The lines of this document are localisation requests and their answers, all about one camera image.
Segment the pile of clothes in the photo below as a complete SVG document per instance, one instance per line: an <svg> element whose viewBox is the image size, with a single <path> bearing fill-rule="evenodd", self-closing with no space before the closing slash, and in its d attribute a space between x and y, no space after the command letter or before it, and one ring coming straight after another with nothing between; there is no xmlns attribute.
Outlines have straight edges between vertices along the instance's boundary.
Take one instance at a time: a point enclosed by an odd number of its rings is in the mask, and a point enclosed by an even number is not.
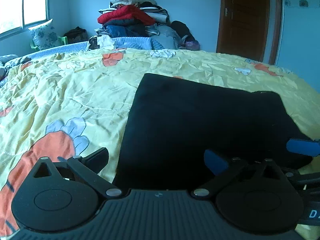
<svg viewBox="0 0 320 240"><path fill-rule="evenodd" d="M186 24L171 21L166 9L154 0L111 0L107 9L99 11L95 29L99 36L110 38L151 38L155 49L200 50L200 44Z"/></svg>

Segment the black bag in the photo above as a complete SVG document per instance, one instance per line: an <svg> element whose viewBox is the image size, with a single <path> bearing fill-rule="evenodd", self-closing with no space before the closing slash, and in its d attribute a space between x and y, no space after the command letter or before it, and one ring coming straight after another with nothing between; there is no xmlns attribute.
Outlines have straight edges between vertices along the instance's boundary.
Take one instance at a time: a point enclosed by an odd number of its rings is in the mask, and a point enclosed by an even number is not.
<svg viewBox="0 0 320 240"><path fill-rule="evenodd" d="M69 44L86 42L89 39L86 29L82 29L80 27L71 29L70 31L64 34L64 37L67 37Z"/></svg>

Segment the window with white frame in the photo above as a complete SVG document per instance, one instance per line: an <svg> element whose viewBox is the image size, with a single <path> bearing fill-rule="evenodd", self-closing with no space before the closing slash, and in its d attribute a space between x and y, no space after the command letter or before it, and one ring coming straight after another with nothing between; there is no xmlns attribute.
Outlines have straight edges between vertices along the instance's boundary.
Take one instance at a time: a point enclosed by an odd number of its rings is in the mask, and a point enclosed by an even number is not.
<svg viewBox="0 0 320 240"><path fill-rule="evenodd" d="M43 23L49 18L49 0L1 0L1 39Z"/></svg>

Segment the green plastic stool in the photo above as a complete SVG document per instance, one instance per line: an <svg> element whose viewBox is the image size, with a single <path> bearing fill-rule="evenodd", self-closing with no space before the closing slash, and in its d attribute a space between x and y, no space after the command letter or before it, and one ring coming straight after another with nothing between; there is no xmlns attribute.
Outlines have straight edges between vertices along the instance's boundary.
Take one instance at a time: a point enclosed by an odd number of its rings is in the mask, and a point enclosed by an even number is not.
<svg viewBox="0 0 320 240"><path fill-rule="evenodd" d="M64 45L67 45L67 44L68 44L68 38L67 37L58 36L56 38L56 41L47 41L44 44L43 49L49 49L49 48L54 48L54 47L58 47L58 46L64 46ZM30 42L30 47L35 52L40 51L39 46L36 46L33 40L31 40L31 42Z"/></svg>

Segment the brown wooden door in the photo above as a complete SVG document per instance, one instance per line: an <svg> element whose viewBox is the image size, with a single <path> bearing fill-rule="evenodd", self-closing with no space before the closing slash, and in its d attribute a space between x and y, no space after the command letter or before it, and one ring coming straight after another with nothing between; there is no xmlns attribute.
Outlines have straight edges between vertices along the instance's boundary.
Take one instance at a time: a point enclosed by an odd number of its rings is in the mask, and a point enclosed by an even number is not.
<svg viewBox="0 0 320 240"><path fill-rule="evenodd" d="M218 53L275 64L284 0L221 0Z"/></svg>

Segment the white floral pillow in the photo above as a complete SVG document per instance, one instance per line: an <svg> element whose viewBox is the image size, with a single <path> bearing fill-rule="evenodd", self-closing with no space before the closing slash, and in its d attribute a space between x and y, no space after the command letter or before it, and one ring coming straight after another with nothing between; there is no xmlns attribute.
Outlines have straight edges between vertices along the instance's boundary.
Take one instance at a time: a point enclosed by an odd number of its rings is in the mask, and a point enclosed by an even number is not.
<svg viewBox="0 0 320 240"><path fill-rule="evenodd" d="M53 25L53 19L48 20L45 23L28 28L32 40L36 46L39 46L40 50L44 50L43 46L47 41L56 41L59 36Z"/></svg>

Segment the black pants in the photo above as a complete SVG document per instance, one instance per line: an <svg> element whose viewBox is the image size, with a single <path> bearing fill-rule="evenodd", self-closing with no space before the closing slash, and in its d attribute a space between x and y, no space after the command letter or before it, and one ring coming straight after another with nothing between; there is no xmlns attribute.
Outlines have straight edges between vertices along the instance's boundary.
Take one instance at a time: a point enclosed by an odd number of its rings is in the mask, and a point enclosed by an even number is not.
<svg viewBox="0 0 320 240"><path fill-rule="evenodd" d="M224 159L272 159L297 170L312 157L291 153L286 144L305 138L275 92L145 74L129 112L113 183L143 190L204 187L213 181L204 163L207 150Z"/></svg>

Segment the yellow floral quilt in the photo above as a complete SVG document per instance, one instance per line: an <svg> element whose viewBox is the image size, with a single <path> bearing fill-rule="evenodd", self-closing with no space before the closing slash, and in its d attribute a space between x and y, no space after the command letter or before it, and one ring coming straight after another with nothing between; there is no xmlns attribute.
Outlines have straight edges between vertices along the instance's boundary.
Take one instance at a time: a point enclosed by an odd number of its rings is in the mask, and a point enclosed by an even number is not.
<svg viewBox="0 0 320 240"><path fill-rule="evenodd" d="M300 130L319 138L319 93L293 73L205 51L98 49L55 53L13 67L1 88L1 239L17 230L11 201L36 161L64 161L105 147L112 181L128 114L146 73L280 95Z"/></svg>

